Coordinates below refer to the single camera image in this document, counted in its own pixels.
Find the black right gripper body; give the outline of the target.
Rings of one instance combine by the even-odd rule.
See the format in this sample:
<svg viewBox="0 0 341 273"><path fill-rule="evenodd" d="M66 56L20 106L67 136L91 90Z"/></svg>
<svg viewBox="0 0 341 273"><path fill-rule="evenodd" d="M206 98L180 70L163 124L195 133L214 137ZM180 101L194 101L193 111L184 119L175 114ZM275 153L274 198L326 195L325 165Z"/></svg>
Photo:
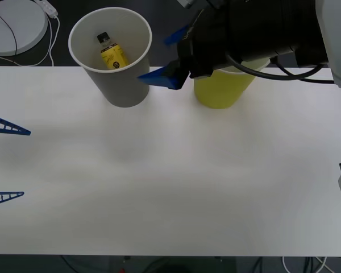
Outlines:
<svg viewBox="0 0 341 273"><path fill-rule="evenodd" d="M215 70L230 66L228 12L228 7L205 7L198 11L178 42L178 59L190 78L210 77Z"/></svg>

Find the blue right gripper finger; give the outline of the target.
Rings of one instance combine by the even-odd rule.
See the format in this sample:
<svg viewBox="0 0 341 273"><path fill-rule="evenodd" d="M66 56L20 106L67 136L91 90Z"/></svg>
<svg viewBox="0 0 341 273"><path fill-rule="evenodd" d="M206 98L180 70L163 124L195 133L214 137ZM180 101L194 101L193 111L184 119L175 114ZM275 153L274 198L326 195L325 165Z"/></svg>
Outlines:
<svg viewBox="0 0 341 273"><path fill-rule="evenodd" d="M150 86L180 90L188 76L188 69L179 60L174 60L164 67L139 76L138 80Z"/></svg>
<svg viewBox="0 0 341 273"><path fill-rule="evenodd" d="M171 34L170 36L168 36L167 38L165 38L164 44L166 46L170 46L171 44L177 44L187 33L188 27L189 26L186 25L177 30L176 32L174 32L173 34Z"/></svg>

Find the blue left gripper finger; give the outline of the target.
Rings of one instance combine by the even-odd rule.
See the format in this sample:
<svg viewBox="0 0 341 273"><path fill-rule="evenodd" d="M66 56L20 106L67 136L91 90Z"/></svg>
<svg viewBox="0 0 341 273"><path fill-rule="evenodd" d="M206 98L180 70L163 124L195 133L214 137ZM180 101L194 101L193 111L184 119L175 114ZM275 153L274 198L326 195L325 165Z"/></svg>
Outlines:
<svg viewBox="0 0 341 273"><path fill-rule="evenodd" d="M23 127L0 118L0 134L31 135L31 132Z"/></svg>
<svg viewBox="0 0 341 273"><path fill-rule="evenodd" d="M0 204L24 195L24 192L0 192Z"/></svg>

